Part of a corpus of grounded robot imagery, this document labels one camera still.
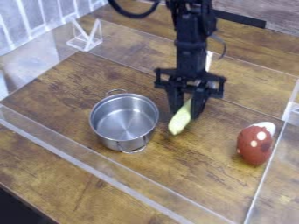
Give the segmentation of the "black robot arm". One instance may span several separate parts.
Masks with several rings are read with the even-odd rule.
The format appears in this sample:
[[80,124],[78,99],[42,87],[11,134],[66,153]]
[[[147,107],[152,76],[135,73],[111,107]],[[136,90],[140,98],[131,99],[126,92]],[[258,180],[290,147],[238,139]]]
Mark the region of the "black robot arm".
[[156,68],[154,86],[163,88],[170,109],[176,113],[186,93],[191,94],[191,119],[196,119],[208,99],[222,98],[223,76],[207,71],[207,39],[216,31],[218,19],[211,0],[166,0],[176,31],[176,68]]

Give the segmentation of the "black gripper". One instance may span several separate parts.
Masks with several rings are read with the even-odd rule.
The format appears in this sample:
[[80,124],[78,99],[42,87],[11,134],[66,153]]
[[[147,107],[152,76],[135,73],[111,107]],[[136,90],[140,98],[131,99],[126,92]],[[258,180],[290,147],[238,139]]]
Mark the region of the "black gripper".
[[198,119],[204,110],[208,97],[223,97],[227,78],[207,71],[200,72],[194,77],[179,76],[174,68],[156,68],[154,71],[156,75],[154,86],[166,91],[172,113],[175,114],[183,106],[183,94],[194,93],[191,98],[191,118]]

